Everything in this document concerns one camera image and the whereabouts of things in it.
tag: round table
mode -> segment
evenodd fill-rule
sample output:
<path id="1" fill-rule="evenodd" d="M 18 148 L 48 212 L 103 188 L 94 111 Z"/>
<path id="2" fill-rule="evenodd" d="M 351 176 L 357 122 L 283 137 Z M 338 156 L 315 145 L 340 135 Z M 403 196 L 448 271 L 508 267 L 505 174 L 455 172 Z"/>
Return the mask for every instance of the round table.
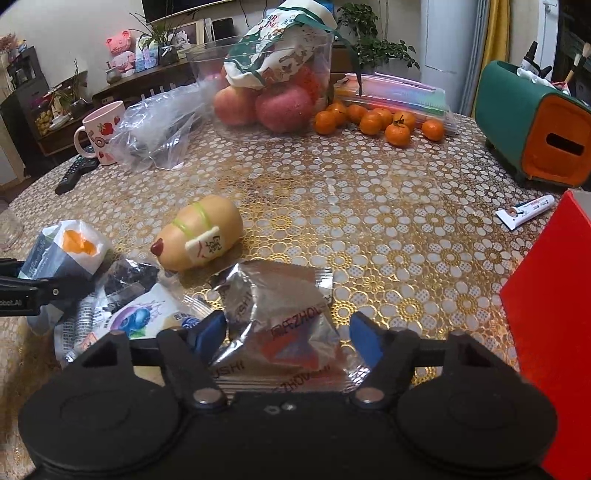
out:
<path id="1" fill-rule="evenodd" d="M 43 227 L 82 219 L 118 251 L 145 258 L 180 208 L 216 193 L 232 199 L 244 219 L 245 237 L 226 261 L 258 257 L 333 268 L 333 320 L 344 343 L 348 318 L 360 310 L 429 338 L 467 330 L 518 368 L 499 292 L 550 214 L 510 232 L 493 213 L 545 192 L 519 188 L 485 148 L 474 120 L 457 121 L 457 137 L 432 143 L 415 134 L 405 150 L 356 129 L 265 144 L 233 143 L 205 130 L 191 139 L 181 168 L 134 174 L 103 167 L 57 196 L 66 162 L 11 205 L 25 228 L 5 256 L 24 259 Z M 218 306 L 210 273 L 192 271 L 182 282 Z M 59 368 L 53 338 L 35 337 L 24 319 L 0 318 L 0 339 L 7 454 L 0 478 L 22 478 L 32 465 L 18 411 Z M 415 381 L 436 373 L 418 369 Z"/>

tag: white door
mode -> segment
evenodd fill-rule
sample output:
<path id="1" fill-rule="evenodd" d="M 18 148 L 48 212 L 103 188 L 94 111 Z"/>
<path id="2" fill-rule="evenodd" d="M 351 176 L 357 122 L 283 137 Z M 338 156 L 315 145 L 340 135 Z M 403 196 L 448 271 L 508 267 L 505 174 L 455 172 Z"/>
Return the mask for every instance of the white door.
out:
<path id="1" fill-rule="evenodd" d="M 554 66 L 558 40 L 558 0 L 538 0 L 538 50 L 535 61 L 541 69 Z"/>
<path id="2" fill-rule="evenodd" d="M 443 88 L 453 112 L 472 56 L 476 0 L 421 0 L 421 82 Z"/>

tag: television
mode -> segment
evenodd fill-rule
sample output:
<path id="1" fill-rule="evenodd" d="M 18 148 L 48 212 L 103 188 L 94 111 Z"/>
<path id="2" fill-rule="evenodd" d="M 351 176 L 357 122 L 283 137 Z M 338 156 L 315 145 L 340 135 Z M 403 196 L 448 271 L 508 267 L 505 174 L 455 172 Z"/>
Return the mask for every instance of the television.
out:
<path id="1" fill-rule="evenodd" d="M 232 2 L 233 0 L 142 0 L 144 15 L 149 22 L 166 17 L 170 14 L 193 11 L 197 8 L 210 7 L 212 5 Z"/>

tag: pink and white mug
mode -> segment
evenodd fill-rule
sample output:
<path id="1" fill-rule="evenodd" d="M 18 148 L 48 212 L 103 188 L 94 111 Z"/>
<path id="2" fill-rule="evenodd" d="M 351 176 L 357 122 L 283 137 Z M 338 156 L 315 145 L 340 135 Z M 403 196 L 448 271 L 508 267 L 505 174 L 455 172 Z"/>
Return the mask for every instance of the pink and white mug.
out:
<path id="1" fill-rule="evenodd" d="M 104 107 L 95 110 L 88 114 L 84 120 L 82 120 L 82 127 L 76 130 L 74 134 L 74 146 L 80 155 L 86 158 L 99 157 L 99 161 L 103 165 L 111 165 L 116 160 L 105 152 L 106 146 L 109 140 L 113 137 L 115 132 L 115 126 L 123 118 L 125 113 L 125 105 L 123 102 L 113 102 Z M 80 146 L 78 135 L 80 132 L 86 132 L 92 147 L 95 149 L 94 153 L 85 152 Z"/>

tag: snack wrapper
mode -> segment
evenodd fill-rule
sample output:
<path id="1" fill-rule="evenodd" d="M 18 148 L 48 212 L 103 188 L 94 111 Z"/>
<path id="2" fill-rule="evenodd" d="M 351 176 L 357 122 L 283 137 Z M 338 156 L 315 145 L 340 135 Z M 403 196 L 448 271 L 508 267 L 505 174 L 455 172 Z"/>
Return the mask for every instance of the snack wrapper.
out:
<path id="1" fill-rule="evenodd" d="M 112 330 L 130 339 L 154 338 L 172 326 L 193 326 L 212 311 L 203 300 L 183 297 L 175 277 L 158 266 L 120 257 L 77 312 L 56 326 L 56 358 L 64 367 Z"/>
<path id="2" fill-rule="evenodd" d="M 86 277 L 91 279 L 112 249 L 111 242 L 82 220 L 64 220 L 44 228 L 29 252 L 18 278 Z M 72 306 L 70 300 L 55 300 L 27 317 L 37 335 L 49 332 Z"/>
<path id="3" fill-rule="evenodd" d="M 343 390 L 363 378 L 332 322 L 332 272 L 266 260 L 235 264 L 211 279 L 222 296 L 229 344 L 210 368 L 227 393 Z"/>

